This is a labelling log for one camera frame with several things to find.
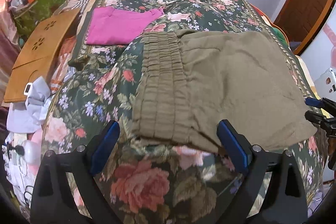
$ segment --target orange fabric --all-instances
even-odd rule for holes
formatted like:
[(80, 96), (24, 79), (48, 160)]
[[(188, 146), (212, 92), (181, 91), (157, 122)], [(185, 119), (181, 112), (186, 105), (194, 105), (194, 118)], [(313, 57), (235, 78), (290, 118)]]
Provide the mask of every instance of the orange fabric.
[(68, 61), (72, 57), (72, 51), (76, 44), (76, 36), (65, 39), (58, 55), (57, 68), (50, 81), (51, 93), (54, 94), (63, 83), (68, 70)]

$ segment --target folded clothing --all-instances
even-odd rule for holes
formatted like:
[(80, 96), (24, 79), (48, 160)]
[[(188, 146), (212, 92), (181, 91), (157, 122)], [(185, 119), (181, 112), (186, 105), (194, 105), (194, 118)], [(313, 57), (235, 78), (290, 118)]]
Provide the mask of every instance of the folded clothing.
[(86, 44), (128, 45), (148, 24), (163, 14), (162, 8), (144, 13), (119, 10), (111, 6), (95, 8)]
[(146, 33), (132, 132), (218, 152), (228, 119), (251, 144), (288, 147), (312, 136), (301, 91), (266, 32)]

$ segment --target bed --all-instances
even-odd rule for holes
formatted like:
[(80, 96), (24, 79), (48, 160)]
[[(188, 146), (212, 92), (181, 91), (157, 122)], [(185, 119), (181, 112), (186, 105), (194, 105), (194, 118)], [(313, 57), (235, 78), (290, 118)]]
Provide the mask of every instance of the bed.
[[(137, 12), (163, 7), (165, 14), (145, 32), (266, 30), (285, 56), (303, 97), (315, 97), (309, 73), (290, 51), (282, 31), (245, 0), (90, 0), (87, 4), (69, 62), (78, 71), (53, 98), (43, 131), (42, 155), (49, 149), (66, 153), (85, 145), (108, 121), (117, 120), (121, 128), (118, 143), (95, 180), (123, 223), (213, 223), (243, 178), (227, 156), (149, 144), (131, 134), (132, 104), (141, 78), (142, 36), (128, 46), (85, 44), (93, 9), (107, 5)], [(322, 183), (325, 134), (318, 130), (313, 137), (283, 149), (293, 152), (310, 203)], [(68, 180), (79, 211), (88, 216), (73, 177), (68, 175)], [(270, 174), (266, 174), (250, 215), (260, 209), (269, 180)]]

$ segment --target wooden board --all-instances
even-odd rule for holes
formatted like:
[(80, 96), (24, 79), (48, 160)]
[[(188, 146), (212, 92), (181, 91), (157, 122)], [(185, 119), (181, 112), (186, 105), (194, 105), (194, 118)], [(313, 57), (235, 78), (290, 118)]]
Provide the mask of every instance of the wooden board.
[(22, 102), (27, 83), (42, 76), (50, 80), (55, 58), (68, 29), (80, 8), (50, 17), (36, 27), (21, 50), (6, 88), (4, 102)]

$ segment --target pink folded shirt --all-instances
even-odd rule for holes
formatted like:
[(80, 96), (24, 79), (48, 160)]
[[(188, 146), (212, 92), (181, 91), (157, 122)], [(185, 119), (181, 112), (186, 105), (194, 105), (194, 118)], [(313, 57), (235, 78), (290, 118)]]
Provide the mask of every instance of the pink folded shirt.
[(86, 44), (127, 45), (139, 36), (148, 24), (163, 14), (162, 8), (144, 13), (119, 10), (111, 6), (95, 8)]

